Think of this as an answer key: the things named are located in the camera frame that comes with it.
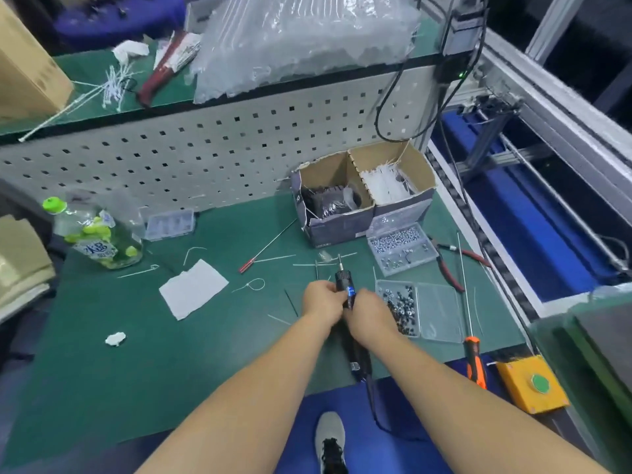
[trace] bundle of white zip ties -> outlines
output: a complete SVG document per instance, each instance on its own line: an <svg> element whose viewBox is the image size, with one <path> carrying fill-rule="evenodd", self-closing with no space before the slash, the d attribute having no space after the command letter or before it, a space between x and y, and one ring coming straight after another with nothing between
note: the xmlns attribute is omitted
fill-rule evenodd
<svg viewBox="0 0 632 474"><path fill-rule="evenodd" d="M93 98L96 98L100 94L103 94L102 106L104 109L107 108L107 106L112 104L112 102L114 101L117 103L116 111L121 112L122 100L124 98L126 88L127 88L128 83L130 82L131 77L134 76L135 74L139 74L142 72L142 71L132 72L131 71L132 65L133 63L124 64L120 66L118 70L115 70L115 68L112 65L110 65L109 70L106 72L107 81L103 83L102 85L93 85L91 83L73 81L75 85L84 85L84 86L92 87L92 89L87 93L80 94L79 96L77 96L77 98L72 103L68 103L68 105L63 110L54 114L43 123L40 123L39 125L37 125L31 131L29 131L26 135L19 138L18 141L20 143L25 142L28 138L33 136L34 133L36 133L37 131L39 131L45 126L48 126L60 116L68 115L72 113L73 111L81 108L85 103L90 102Z"/></svg>
<svg viewBox="0 0 632 474"><path fill-rule="evenodd" d="M362 171L359 175L378 204L395 203L417 193L417 189L399 170L397 163L381 164L374 170Z"/></svg>

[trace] green bottle cap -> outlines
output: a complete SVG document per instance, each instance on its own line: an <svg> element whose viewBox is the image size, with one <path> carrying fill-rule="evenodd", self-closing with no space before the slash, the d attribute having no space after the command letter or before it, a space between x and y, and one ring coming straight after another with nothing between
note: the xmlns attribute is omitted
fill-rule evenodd
<svg viewBox="0 0 632 474"><path fill-rule="evenodd" d="M66 206L66 201L62 201L57 196L46 198L42 203L42 207L52 214L61 213L64 209L66 209Z"/></svg>
<svg viewBox="0 0 632 474"><path fill-rule="evenodd" d="M531 384L533 385L533 389L538 391L540 394L548 394L551 388L549 380L541 374L534 374L531 376Z"/></svg>

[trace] small plastic organizer box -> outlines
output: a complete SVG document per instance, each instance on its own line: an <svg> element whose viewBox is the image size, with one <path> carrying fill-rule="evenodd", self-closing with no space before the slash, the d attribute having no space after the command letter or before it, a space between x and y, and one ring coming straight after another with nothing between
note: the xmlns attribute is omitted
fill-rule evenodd
<svg viewBox="0 0 632 474"><path fill-rule="evenodd" d="M391 310L401 334L429 341L463 342L461 307L451 287L376 279L375 292Z"/></svg>
<svg viewBox="0 0 632 474"><path fill-rule="evenodd" d="M155 214L147 220L145 239L157 241L164 238L174 238L187 234L194 228L195 214L191 209Z"/></svg>
<svg viewBox="0 0 632 474"><path fill-rule="evenodd" d="M437 250L417 222L427 207L417 203L373 218L367 241L384 276L437 258Z"/></svg>

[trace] yellow control box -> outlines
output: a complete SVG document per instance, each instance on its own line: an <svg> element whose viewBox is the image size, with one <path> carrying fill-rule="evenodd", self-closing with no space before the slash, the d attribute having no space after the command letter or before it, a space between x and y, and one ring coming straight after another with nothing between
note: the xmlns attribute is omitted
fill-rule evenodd
<svg viewBox="0 0 632 474"><path fill-rule="evenodd" d="M562 386L542 356L496 365L515 405L529 414L568 406Z"/></svg>

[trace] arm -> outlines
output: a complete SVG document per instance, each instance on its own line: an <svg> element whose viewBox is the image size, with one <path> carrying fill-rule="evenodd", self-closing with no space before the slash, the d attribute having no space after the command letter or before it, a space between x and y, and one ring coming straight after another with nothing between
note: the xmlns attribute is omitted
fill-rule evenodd
<svg viewBox="0 0 632 474"><path fill-rule="evenodd" d="M320 348L342 316L346 293L335 289L310 283L302 318L189 414L137 474L273 472Z"/></svg>
<svg viewBox="0 0 632 474"><path fill-rule="evenodd" d="M353 337L391 372L455 474L606 474L553 431L399 334L375 293L360 291L345 318Z"/></svg>

